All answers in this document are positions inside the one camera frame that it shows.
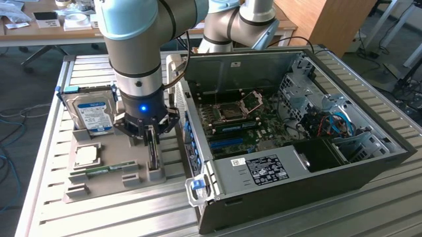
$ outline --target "blue hard drive label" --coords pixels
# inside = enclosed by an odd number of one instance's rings
[[[80,104],[77,110],[89,131],[102,132],[110,130],[112,122],[109,115],[105,113],[106,105],[104,102]]]
[[[276,155],[245,161],[256,185],[288,179],[287,172]]]

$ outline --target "gray carpet floor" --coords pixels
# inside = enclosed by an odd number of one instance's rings
[[[365,20],[361,28],[361,32],[364,34],[368,34],[377,19],[379,14]],[[383,32],[391,24],[392,21],[384,24],[375,41],[379,40]],[[388,46],[389,55],[381,54],[376,59],[376,62],[389,63],[404,72],[407,69],[401,67],[401,64],[420,43],[420,34],[403,28]],[[170,43],[165,46],[164,50],[174,50],[174,46],[176,44]],[[34,52],[39,47],[27,48],[30,52]],[[98,50],[93,50],[89,44],[68,45],[62,46],[62,49],[73,55],[105,54],[104,44],[100,44]],[[53,50],[49,51],[30,64],[30,67],[34,69],[34,73],[30,75],[25,74],[19,67],[19,62],[27,56],[29,54],[19,52],[15,47],[10,47],[6,54],[0,56],[0,111],[14,108],[26,108],[37,104],[49,103],[52,100],[62,56],[58,54],[58,52]],[[372,62],[363,60],[355,54],[345,54],[343,56],[343,60],[357,73],[367,71],[375,66]],[[372,83],[383,83],[383,81],[391,80],[392,76],[385,75],[383,73],[383,69],[379,69],[365,73],[364,78]],[[422,68],[415,74],[415,79],[419,80],[420,78]],[[31,115],[41,114],[45,111],[47,111],[46,107],[39,108],[33,111]],[[21,117],[6,118],[5,120],[10,122],[22,122]],[[9,237],[14,234],[45,121],[46,117],[25,119],[26,130],[23,136],[17,142],[5,147],[5,155],[13,161],[15,166],[15,171],[19,178],[21,194],[11,208],[6,212],[0,213],[0,237]],[[14,128],[15,125],[3,124],[0,122],[0,139]],[[0,170],[0,178],[5,175],[5,170],[5,168]],[[0,184],[0,209],[15,196],[15,187],[15,181],[13,179],[11,173],[9,173],[5,181]]]

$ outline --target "blue ram slot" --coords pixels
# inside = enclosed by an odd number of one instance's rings
[[[230,146],[230,145],[237,145],[240,143],[242,143],[242,138],[236,138],[236,139],[224,140],[224,141],[218,141],[218,142],[210,142],[209,147],[218,148],[218,147],[225,147],[225,146]]]

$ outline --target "aluminum workbench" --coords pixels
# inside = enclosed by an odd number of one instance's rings
[[[161,54],[162,65],[170,53],[174,52]],[[208,237],[404,237],[422,233],[422,128],[332,54],[320,53],[317,58],[420,150],[359,190],[224,229]],[[110,80],[113,72],[106,55],[77,56],[62,63],[57,85],[65,82],[101,85]],[[328,93],[336,92],[324,77],[319,75],[316,80]],[[168,134],[160,144],[165,170],[170,170],[165,173],[165,183],[69,204],[61,202],[72,128],[69,114],[53,97],[15,236],[198,236],[196,214],[184,191],[185,176],[174,133]]]

